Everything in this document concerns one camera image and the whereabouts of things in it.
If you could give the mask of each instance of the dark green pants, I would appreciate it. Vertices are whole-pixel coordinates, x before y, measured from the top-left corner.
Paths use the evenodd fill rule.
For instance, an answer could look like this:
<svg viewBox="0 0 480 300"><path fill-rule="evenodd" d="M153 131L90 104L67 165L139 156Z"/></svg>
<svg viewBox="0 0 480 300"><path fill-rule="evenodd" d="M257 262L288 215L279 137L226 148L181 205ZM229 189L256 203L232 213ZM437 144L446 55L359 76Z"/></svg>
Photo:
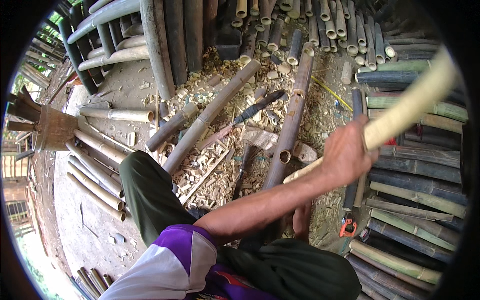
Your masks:
<svg viewBox="0 0 480 300"><path fill-rule="evenodd" d="M128 155L120 164L120 177L146 245L167 226L196 221L172 192L170 175L147 153ZM295 239L275 240L256 252L221 246L217 262L280 299L354 300L360 293L357 275L345 258Z"/></svg>

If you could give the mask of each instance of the bucket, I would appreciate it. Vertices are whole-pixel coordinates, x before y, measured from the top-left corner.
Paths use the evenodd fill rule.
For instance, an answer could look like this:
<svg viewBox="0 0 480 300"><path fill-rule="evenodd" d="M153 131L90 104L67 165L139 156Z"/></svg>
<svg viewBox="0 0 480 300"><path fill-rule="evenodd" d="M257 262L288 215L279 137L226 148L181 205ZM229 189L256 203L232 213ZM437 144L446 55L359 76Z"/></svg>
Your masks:
<svg viewBox="0 0 480 300"><path fill-rule="evenodd" d="M74 138L73 130L78 128L76 117L42 105L38 131L32 135L35 151L68 151L65 143Z"/></svg>
<svg viewBox="0 0 480 300"><path fill-rule="evenodd" d="M222 28L215 35L215 48L221 60L236 60L240 57L241 31Z"/></svg>

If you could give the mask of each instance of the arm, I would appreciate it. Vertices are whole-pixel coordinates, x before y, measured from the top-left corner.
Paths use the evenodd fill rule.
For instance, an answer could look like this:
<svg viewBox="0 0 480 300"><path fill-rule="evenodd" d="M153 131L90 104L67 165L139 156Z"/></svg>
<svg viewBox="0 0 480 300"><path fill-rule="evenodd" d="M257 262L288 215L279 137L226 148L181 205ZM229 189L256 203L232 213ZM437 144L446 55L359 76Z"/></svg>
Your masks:
<svg viewBox="0 0 480 300"><path fill-rule="evenodd" d="M310 174L230 202L194 225L204 228L220 243L228 242L260 230L307 201L353 182L378 157L378 151L366 153L363 148L363 126L367 121L367 117L361 116L346 127L337 128L325 142L323 163Z"/></svg>

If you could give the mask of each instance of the hole in bamboo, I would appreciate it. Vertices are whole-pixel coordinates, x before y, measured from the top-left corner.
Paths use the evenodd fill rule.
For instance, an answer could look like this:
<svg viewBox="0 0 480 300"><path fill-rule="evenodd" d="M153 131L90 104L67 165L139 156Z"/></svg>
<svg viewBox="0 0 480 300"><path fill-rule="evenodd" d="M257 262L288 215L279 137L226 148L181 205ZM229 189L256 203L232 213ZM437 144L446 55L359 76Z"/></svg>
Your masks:
<svg viewBox="0 0 480 300"><path fill-rule="evenodd" d="M280 154L278 155L278 157L280 158L280 162L282 164L286 164L290 161L292 155L290 154L290 151L288 150L282 150L280 152Z"/></svg>

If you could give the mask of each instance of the leg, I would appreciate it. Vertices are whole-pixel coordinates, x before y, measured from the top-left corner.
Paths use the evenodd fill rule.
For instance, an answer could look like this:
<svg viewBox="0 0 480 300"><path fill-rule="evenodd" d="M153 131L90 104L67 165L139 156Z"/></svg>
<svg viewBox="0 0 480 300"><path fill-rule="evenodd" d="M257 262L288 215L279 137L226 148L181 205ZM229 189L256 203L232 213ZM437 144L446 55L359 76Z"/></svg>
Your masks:
<svg viewBox="0 0 480 300"><path fill-rule="evenodd" d="M129 154L119 171L127 205L145 245L170 225L196 221L172 192L170 175L147 153Z"/></svg>

